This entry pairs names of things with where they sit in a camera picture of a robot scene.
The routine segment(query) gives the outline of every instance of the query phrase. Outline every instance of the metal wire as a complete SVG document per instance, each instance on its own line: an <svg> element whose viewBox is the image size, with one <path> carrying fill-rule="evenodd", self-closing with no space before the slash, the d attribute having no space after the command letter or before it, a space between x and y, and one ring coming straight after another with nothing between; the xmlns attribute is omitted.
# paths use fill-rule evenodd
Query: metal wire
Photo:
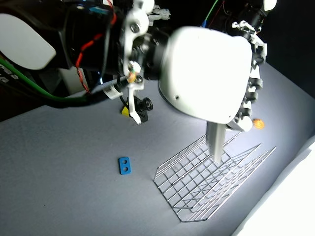
<svg viewBox="0 0 315 236"><path fill-rule="evenodd" d="M275 149L249 161L260 146L233 157L224 151L218 165L210 158L203 136L160 165L154 182L182 222L207 220Z"/></svg>

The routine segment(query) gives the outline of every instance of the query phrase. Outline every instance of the gray table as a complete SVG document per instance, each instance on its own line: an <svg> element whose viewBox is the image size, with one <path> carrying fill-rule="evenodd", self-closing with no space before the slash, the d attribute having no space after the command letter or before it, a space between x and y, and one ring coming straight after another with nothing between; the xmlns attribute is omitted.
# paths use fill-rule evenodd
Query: gray table
<svg viewBox="0 0 315 236"><path fill-rule="evenodd" d="M174 111L156 82L140 93L154 103L137 126L120 101L85 108L41 107L0 123L1 236L229 235L312 133L315 100L269 65L254 117L230 151L277 146L210 221L180 223L153 183L158 165L205 133L206 122ZM132 173L119 174L118 158Z"/></svg>

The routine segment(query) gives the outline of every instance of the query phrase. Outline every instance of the green cable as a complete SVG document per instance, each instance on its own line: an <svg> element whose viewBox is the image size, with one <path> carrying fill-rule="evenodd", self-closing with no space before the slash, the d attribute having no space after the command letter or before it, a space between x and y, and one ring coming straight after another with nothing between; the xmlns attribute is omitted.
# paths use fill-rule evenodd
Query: green cable
<svg viewBox="0 0 315 236"><path fill-rule="evenodd" d="M206 17L205 21L207 21L207 20L208 20L208 17L210 16L210 13L212 12L212 10L213 10L213 8L215 7L215 5L217 4L217 2L218 2L218 0L216 0L216 1L215 1L215 3L212 5L212 7L211 7L210 11L208 12L208 15L207 15L207 17Z"/></svg>
<svg viewBox="0 0 315 236"><path fill-rule="evenodd" d="M72 98L66 98L66 97L57 97L46 90L42 89L40 86L38 86L36 83L34 83L32 80L30 80L28 77L26 77L24 74L22 74L20 71L18 71L16 68L14 68L12 65L7 63L4 59L0 58L0 64L6 67L8 70L12 71L13 74L18 76L21 80L23 80L25 83L30 85L33 89L41 93L42 95L46 96L48 99L54 100L56 102L85 102L87 101L85 96L82 97L72 97Z"/></svg>

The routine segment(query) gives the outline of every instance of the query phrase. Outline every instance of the red wire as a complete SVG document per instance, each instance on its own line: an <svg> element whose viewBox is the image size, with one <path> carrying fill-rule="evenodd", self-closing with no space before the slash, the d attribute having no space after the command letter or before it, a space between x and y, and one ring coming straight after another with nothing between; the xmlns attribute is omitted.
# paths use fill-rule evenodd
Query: red wire
<svg viewBox="0 0 315 236"><path fill-rule="evenodd" d="M110 7L112 8L113 13L114 13L113 19L112 19L112 21L111 21L110 24L111 24L111 25L114 25L115 22L116 22L116 20L117 20L117 15L116 15L116 13L115 13L115 11L114 11L114 6L113 6L112 2L111 2L110 0L107 0L107 1L108 1L109 5L110 5ZM80 83L81 83L82 87L85 89L85 91L86 91L87 93L90 93L90 91L89 91L89 88L83 83L83 75L82 75L82 72L81 72L80 69L79 69L80 63L81 63L81 60L82 60L82 57L83 57L83 52L84 52L87 48L89 48L89 47L91 47L92 45L94 45L94 42L97 41L97 40L99 40L102 36L103 36L102 33L98 33L97 35L94 36L93 40L91 40L90 42L88 42L88 43L86 43L86 44L83 44L83 46L81 47L81 52L79 53L79 56L78 56L78 58L77 58L77 61L75 62L75 67L77 68L77 73L78 73L78 76L79 76Z"/></svg>
<svg viewBox="0 0 315 236"><path fill-rule="evenodd" d="M218 8L218 10L217 10L217 12L216 12L216 14L215 14L215 16L212 18L212 21L210 22L210 24L208 25L208 27L207 28L209 28L210 27L210 25L212 24L212 22L214 21L214 19L215 19L215 17L217 16L217 14L219 13L219 11L220 11L220 9L221 9L221 7L223 6L223 4L225 3L225 1L223 1L222 2L222 5Z"/></svg>

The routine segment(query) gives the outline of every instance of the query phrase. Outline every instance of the wire basket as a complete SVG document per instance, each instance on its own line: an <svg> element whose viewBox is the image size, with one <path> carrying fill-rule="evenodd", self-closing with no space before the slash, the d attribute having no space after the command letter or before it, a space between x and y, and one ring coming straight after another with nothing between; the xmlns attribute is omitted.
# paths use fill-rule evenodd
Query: wire basket
<svg viewBox="0 0 315 236"><path fill-rule="evenodd" d="M182 222L207 220L275 150L250 161L249 156L260 146L233 157L223 150L221 163L217 164L210 158L203 136L160 165L154 182Z"/></svg>

